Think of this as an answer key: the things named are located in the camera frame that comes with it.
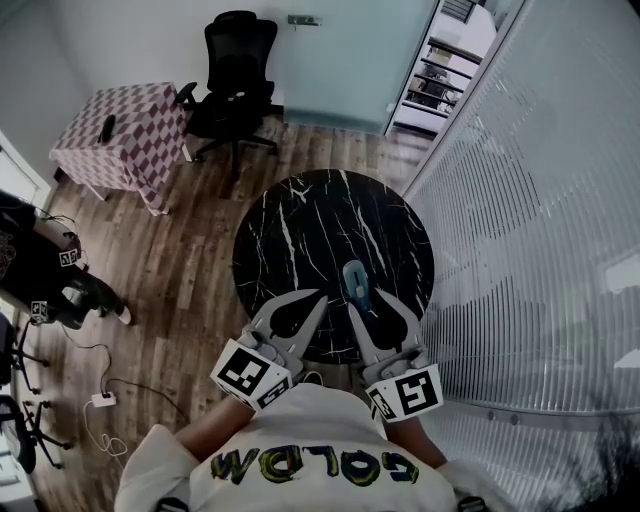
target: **graffiti lettering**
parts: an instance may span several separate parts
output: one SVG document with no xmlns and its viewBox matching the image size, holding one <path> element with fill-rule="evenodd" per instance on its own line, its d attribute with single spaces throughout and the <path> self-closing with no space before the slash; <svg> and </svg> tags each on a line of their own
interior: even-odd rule
<svg viewBox="0 0 640 512">
<path fill-rule="evenodd" d="M 231 473 L 231 481 L 236 485 L 240 485 L 249 466 L 256 460 L 258 453 L 260 453 L 259 448 L 251 448 L 242 462 L 240 462 L 240 452 L 238 450 L 233 450 L 226 455 L 216 455 L 211 459 L 211 475 L 214 479 L 226 480 L 229 473 Z"/>
<path fill-rule="evenodd" d="M 305 446 L 302 450 L 307 450 L 311 455 L 323 455 L 327 459 L 327 475 L 338 476 L 340 474 L 338 458 L 331 446 Z"/>
<path fill-rule="evenodd" d="M 404 466 L 405 470 L 401 471 L 398 466 Z M 406 457 L 399 453 L 384 452 L 382 454 L 382 467 L 388 469 L 389 475 L 394 482 L 411 482 L 416 483 L 420 470 Z"/>
<path fill-rule="evenodd" d="M 277 464 L 285 461 L 287 463 L 286 469 L 276 468 Z M 293 480 L 293 475 L 300 471 L 302 466 L 299 446 L 278 446 L 270 448 L 260 455 L 260 472 L 262 476 L 274 484 Z"/>
<path fill-rule="evenodd" d="M 340 456 L 342 475 L 358 487 L 368 487 L 380 476 L 380 463 L 373 455 L 362 450 L 342 452 Z"/>
</svg>

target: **black office chair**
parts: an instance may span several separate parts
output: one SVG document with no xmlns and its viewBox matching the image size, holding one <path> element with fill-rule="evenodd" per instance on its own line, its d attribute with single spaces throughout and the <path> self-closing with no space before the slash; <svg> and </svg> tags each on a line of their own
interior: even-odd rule
<svg viewBox="0 0 640 512">
<path fill-rule="evenodd" d="M 274 84 L 265 78 L 265 70 L 277 32 L 273 21 L 256 19 L 249 11 L 225 12 L 205 29 L 211 93 L 197 103 L 193 97 L 197 83 L 191 82 L 176 97 L 185 110 L 193 111 L 187 132 L 214 139 L 196 152 L 194 161 L 201 162 L 207 151 L 231 142 L 232 176 L 237 179 L 239 141 L 270 146 L 277 154 L 275 142 L 254 135 L 269 114 Z"/>
<path fill-rule="evenodd" d="M 70 450 L 72 445 L 56 441 L 40 429 L 42 409 L 51 407 L 49 402 L 40 402 L 35 414 L 29 410 L 31 405 L 31 402 L 22 402 L 25 412 L 25 416 L 23 416 L 20 407 L 13 398 L 9 395 L 0 395 L 0 432 L 7 440 L 9 451 L 25 472 L 31 473 L 36 467 L 35 445 L 39 444 L 51 465 L 56 469 L 62 469 L 62 464 L 53 462 L 44 442 L 47 441 L 64 450 Z"/>
<path fill-rule="evenodd" d="M 12 369 L 19 370 L 23 377 L 24 382 L 27 385 L 27 389 L 34 395 L 40 394 L 38 388 L 32 388 L 29 382 L 29 376 L 27 375 L 27 369 L 24 365 L 25 359 L 30 359 L 36 363 L 40 363 L 45 368 L 49 366 L 49 361 L 45 359 L 38 359 L 36 357 L 25 354 L 24 342 L 27 338 L 27 329 L 29 323 L 24 326 L 22 336 L 18 346 L 15 347 L 16 335 L 11 322 L 0 313 L 0 385 L 6 386 L 11 382 Z"/>
</svg>

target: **checkered tablecloth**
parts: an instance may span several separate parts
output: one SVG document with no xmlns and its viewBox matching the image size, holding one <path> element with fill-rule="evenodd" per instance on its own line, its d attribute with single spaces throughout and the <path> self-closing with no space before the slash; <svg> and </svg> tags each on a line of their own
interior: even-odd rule
<svg viewBox="0 0 640 512">
<path fill-rule="evenodd" d="M 136 190 L 154 215 L 165 210 L 159 187 L 184 144 L 186 119 L 172 83 L 98 91 L 62 133 L 49 158 L 76 183 Z M 98 136 L 116 116 L 111 139 Z"/>
</svg>

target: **chair base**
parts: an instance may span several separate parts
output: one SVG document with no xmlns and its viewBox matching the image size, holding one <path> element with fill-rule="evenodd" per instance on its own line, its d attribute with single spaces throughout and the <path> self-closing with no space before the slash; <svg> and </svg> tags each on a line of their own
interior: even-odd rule
<svg viewBox="0 0 640 512">
<path fill-rule="evenodd" d="M 22 336 L 20 337 L 20 342 L 18 343 L 18 347 L 11 348 L 10 354 L 13 358 L 12 366 L 14 369 L 22 373 L 27 389 L 31 391 L 34 395 L 39 395 L 40 390 L 38 388 L 31 387 L 31 382 L 29 382 L 29 375 L 27 374 L 27 369 L 25 367 L 24 360 L 29 359 L 30 361 L 34 361 L 36 363 L 41 364 L 44 368 L 47 368 L 49 366 L 49 361 L 47 361 L 46 359 L 38 359 L 37 357 L 33 357 L 24 352 L 24 343 L 27 337 L 28 328 L 29 328 L 29 323 L 25 325 L 24 331 L 22 331 Z"/>
<path fill-rule="evenodd" d="M 71 448 L 73 448 L 73 444 L 61 443 L 60 441 L 57 441 L 52 437 L 48 436 L 47 434 L 45 434 L 40 429 L 40 419 L 42 418 L 42 409 L 43 408 L 49 409 L 49 407 L 51 407 L 50 402 L 47 402 L 47 401 L 40 402 L 38 404 L 38 408 L 36 409 L 35 414 L 29 410 L 29 407 L 31 405 L 33 405 L 31 402 L 28 402 L 28 401 L 22 402 L 22 407 L 24 408 L 24 412 L 26 415 L 26 422 L 31 428 L 31 430 L 29 430 L 29 436 L 31 436 L 32 440 L 35 443 L 40 445 L 40 448 L 42 448 L 42 451 L 44 452 L 45 457 L 47 457 L 47 460 L 49 461 L 49 463 L 56 469 L 62 469 L 63 466 L 61 463 L 53 462 L 53 459 L 51 458 L 51 454 L 49 453 L 49 450 L 47 449 L 47 446 L 45 445 L 44 442 L 46 441 L 47 443 L 51 443 L 55 446 L 59 446 L 63 450 L 70 450 Z"/>
<path fill-rule="evenodd" d="M 262 137 L 258 137 L 257 135 L 246 135 L 244 137 L 237 138 L 223 138 L 216 139 L 209 144 L 205 144 L 202 146 L 193 158 L 195 163 L 203 162 L 203 155 L 222 144 L 226 144 L 227 142 L 231 143 L 231 177 L 235 181 L 240 177 L 238 173 L 238 142 L 253 142 L 254 144 L 263 144 L 265 146 L 269 146 L 271 149 L 269 151 L 272 155 L 278 154 L 278 144 L 272 140 L 264 139 Z"/>
</svg>

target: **chair armrest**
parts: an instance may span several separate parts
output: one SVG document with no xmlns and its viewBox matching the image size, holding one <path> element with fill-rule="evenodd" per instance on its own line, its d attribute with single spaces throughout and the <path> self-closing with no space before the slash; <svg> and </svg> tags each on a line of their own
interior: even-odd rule
<svg viewBox="0 0 640 512">
<path fill-rule="evenodd" d="M 197 82 L 189 82 L 187 85 L 185 85 L 182 90 L 176 95 L 176 103 L 184 104 L 185 102 L 187 102 L 187 105 L 185 105 L 186 110 L 194 109 L 198 104 L 196 102 L 196 99 L 193 97 L 193 90 L 197 87 L 197 85 Z"/>
</svg>

